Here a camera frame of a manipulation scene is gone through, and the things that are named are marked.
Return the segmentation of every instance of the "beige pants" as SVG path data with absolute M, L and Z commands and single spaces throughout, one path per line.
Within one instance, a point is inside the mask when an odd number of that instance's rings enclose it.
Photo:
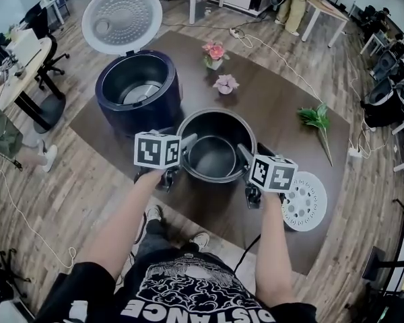
M 288 32 L 296 32 L 302 17 L 305 14 L 305 0 L 285 0 L 277 14 L 277 19 L 285 23 L 285 29 Z

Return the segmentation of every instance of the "plant stem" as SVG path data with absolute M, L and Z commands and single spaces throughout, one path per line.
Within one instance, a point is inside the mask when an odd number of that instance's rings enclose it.
M 324 139 L 324 141 L 325 141 L 326 148 L 327 148 L 327 150 L 328 150 L 328 158 L 329 158 L 329 161 L 331 162 L 331 166 L 334 166 L 334 164 L 333 164 L 333 162 L 332 162 L 332 157 L 331 157 L 331 150 L 329 149 L 328 134 L 327 134 L 327 132 L 326 132 L 326 128 L 324 128 L 324 129 L 322 130 L 322 136 L 323 136 L 323 139 Z

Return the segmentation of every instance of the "green shorts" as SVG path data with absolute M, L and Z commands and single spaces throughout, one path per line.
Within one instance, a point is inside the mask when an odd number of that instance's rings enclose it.
M 13 159 L 22 146 L 22 134 L 0 110 L 0 154 Z

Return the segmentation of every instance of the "gray pants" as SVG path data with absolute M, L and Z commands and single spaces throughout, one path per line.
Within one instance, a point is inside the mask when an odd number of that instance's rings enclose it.
M 151 252 L 175 249 L 173 246 L 170 245 L 169 241 L 166 238 L 166 230 L 162 226 L 162 223 L 157 219 L 148 221 L 146 232 L 147 233 L 145 237 L 142 239 L 139 245 L 135 260 L 139 260 L 140 258 L 150 254 Z M 195 243 L 187 242 L 184 246 L 181 247 L 181 250 L 185 252 L 199 252 L 199 247 Z M 220 260 L 220 258 L 211 253 L 206 252 L 205 255 L 210 255 L 216 260 L 223 262 L 222 260 Z

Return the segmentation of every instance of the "person's right arm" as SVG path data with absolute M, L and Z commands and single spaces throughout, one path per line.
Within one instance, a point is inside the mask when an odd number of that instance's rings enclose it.
M 257 252 L 256 297 L 272 308 L 294 303 L 292 266 L 285 241 L 281 201 L 275 193 L 264 193 L 262 234 Z

